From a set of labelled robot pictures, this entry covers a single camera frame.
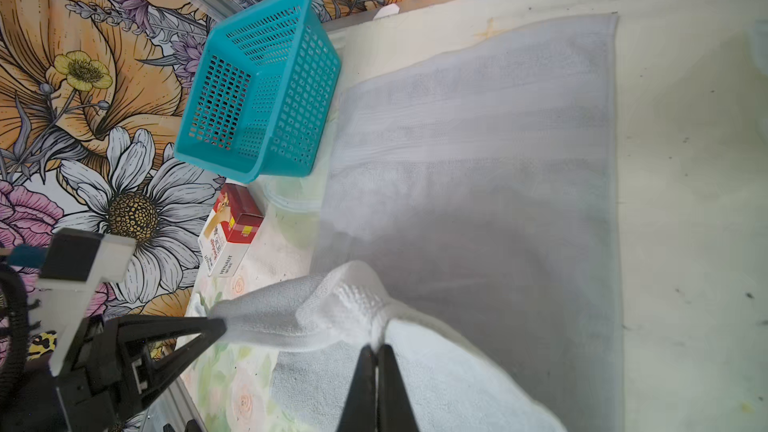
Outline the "light grey towel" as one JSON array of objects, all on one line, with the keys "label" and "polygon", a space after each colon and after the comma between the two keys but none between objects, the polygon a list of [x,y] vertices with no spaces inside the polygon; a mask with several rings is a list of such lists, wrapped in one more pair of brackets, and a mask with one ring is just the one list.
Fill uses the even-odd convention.
[{"label": "light grey towel", "polygon": [[346,91],[307,276],[223,301],[303,422],[367,425],[392,352],[421,431],[619,431],[614,14],[540,22]]}]

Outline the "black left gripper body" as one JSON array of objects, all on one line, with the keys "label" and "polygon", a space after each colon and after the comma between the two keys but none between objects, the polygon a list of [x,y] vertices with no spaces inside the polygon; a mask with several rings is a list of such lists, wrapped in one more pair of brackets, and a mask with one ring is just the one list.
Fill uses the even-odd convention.
[{"label": "black left gripper body", "polygon": [[107,431],[144,411],[144,319],[82,320],[62,365],[25,368],[1,406],[3,431]]}]

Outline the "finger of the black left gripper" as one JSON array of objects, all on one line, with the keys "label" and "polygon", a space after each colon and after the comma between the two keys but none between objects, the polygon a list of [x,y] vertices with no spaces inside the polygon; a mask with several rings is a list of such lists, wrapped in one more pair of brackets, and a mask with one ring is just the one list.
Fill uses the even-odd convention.
[{"label": "finger of the black left gripper", "polygon": [[125,408],[147,408],[223,337],[221,319],[125,316],[117,322]]}]

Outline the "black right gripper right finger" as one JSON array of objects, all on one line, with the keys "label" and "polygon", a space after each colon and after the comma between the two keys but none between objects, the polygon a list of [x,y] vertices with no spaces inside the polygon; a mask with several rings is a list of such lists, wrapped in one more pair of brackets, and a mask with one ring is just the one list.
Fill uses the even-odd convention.
[{"label": "black right gripper right finger", "polygon": [[377,370],[377,430],[418,432],[394,349],[390,345],[385,344],[379,349]]}]

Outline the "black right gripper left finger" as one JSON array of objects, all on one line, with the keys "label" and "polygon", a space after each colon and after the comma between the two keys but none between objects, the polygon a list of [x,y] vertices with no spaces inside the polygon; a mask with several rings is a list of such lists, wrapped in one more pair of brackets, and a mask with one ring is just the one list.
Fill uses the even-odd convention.
[{"label": "black right gripper left finger", "polygon": [[374,432],[378,429],[377,356],[370,346],[361,349],[337,432]]}]

